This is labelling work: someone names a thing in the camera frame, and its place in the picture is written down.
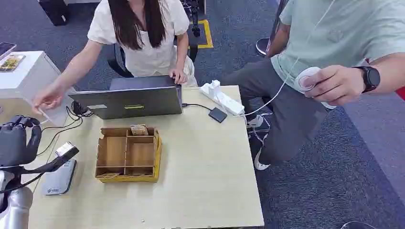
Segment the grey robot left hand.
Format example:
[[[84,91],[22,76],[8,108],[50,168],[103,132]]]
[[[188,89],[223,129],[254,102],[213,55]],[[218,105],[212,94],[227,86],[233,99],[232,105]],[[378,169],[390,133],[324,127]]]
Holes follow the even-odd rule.
[[[15,167],[33,162],[42,137],[36,118],[16,115],[0,126],[0,166]]]

